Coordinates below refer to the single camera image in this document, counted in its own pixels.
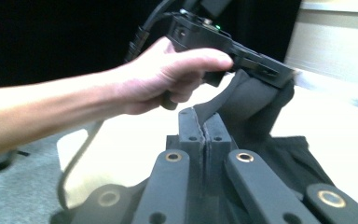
dark background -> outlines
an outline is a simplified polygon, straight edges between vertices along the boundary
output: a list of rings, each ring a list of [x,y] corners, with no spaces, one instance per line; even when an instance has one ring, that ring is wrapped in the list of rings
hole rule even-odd
[[[116,67],[160,0],[0,1],[0,86],[36,83]],[[184,0],[176,1],[178,9]],[[300,0],[233,0],[215,19],[245,47],[279,61]],[[152,30],[148,42],[168,32]]]

brass grommet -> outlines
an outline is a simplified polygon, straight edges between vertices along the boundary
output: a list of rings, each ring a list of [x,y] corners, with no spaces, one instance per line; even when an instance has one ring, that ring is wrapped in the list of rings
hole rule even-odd
[[[182,159],[182,155],[176,152],[168,153],[165,156],[165,160],[167,161],[180,161]]]
[[[325,204],[336,207],[336,208],[342,208],[345,207],[347,204],[345,203],[345,200],[336,194],[333,191],[330,190],[319,190],[318,191],[318,198]]]
[[[109,207],[115,205],[120,201],[120,192],[118,190],[110,189],[98,197],[98,204],[101,207]]]
[[[243,161],[243,162],[251,162],[253,161],[255,158],[251,155],[251,154],[248,154],[248,153],[238,153],[237,154],[237,160],[239,161]]]

black bracket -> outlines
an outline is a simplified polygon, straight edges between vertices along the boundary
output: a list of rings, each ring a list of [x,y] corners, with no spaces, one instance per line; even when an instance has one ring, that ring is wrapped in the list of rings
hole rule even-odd
[[[187,108],[151,176],[132,188],[95,190],[72,223],[352,224],[358,203],[325,184],[292,191],[260,156],[238,149],[218,114],[200,127]]]

black device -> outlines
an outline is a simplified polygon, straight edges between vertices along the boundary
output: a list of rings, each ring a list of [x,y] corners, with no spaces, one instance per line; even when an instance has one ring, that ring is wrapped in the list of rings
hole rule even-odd
[[[187,49],[212,48],[219,49],[234,61],[233,71],[243,69],[252,77],[265,83],[282,88],[294,76],[294,70],[266,55],[257,53],[231,39],[219,26],[207,18],[201,18],[191,12],[181,10],[173,16],[172,25],[167,37],[172,41],[176,51]],[[213,86],[218,86],[225,72],[206,73],[204,80]],[[170,100],[166,92],[161,104],[164,108],[174,110],[177,106]]]
[[[144,26],[140,27],[134,41],[130,42],[130,48],[125,62],[133,60],[139,53],[149,37],[149,31],[156,21],[171,18],[172,25],[167,37],[172,41],[176,51],[199,48],[219,49],[230,55],[234,61],[231,70],[243,69],[252,77],[256,77],[273,87],[282,88],[294,76],[294,70],[266,55],[257,53],[232,40],[230,34],[222,31],[207,18],[194,14],[197,8],[203,7],[208,13],[217,17],[230,2],[215,0],[187,0],[184,8],[179,12],[165,12],[174,0],[161,2],[149,16]],[[206,73],[204,83],[218,86],[225,72]],[[177,104],[171,101],[171,94],[166,91],[161,105],[169,110],[174,110]]]

human hand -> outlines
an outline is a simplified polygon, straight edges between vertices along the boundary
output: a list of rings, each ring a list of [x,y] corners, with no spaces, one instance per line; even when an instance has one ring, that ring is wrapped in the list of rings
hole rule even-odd
[[[216,49],[175,52],[163,37],[136,60],[118,68],[120,85],[115,93],[124,113],[141,114],[160,105],[162,93],[169,91],[175,103],[186,102],[201,83],[204,72],[225,71],[233,62]]]

